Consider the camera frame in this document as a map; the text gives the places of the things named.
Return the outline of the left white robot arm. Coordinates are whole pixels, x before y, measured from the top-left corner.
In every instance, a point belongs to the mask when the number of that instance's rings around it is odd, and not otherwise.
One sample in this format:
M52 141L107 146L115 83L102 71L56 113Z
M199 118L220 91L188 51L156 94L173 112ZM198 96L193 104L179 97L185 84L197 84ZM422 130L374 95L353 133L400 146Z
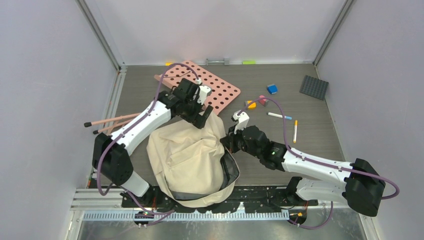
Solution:
M92 157L97 178L105 176L112 184L130 191L141 207L148 207L154 199L151 186L134 171L130 156L154 130L176 116L203 128L213 110L212 106L203 110L211 93L212 89L200 81L183 78L172 90L158 92L149 106L126 126L109 135L99 133Z

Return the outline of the pink eraser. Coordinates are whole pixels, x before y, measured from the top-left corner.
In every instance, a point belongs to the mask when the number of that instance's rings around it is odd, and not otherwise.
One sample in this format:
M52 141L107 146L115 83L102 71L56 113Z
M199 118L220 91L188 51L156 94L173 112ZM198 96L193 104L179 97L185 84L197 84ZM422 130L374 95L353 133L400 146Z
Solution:
M268 105L269 100L264 96L264 95L260 95L259 96L259 103L266 107Z

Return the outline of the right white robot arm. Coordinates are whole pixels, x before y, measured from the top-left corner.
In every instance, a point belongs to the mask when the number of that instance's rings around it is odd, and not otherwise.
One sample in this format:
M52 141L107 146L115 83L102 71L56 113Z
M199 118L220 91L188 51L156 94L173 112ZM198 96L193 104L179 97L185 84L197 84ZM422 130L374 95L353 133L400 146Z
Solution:
M231 127L220 143L231 153L243 151L270 170L301 174L290 179L285 198L291 205L322 200L348 205L369 217L378 214L386 187L372 165L361 158L336 161L301 152L269 140L255 125Z

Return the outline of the cream canvas backpack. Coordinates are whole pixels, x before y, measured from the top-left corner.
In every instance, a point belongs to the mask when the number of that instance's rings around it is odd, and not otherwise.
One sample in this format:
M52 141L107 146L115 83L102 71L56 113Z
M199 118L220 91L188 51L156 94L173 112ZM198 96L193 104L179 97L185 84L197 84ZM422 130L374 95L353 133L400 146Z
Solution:
M240 176L220 143L225 135L222 119L213 112L201 129L180 120L154 130L146 150L160 190L188 208L224 202Z

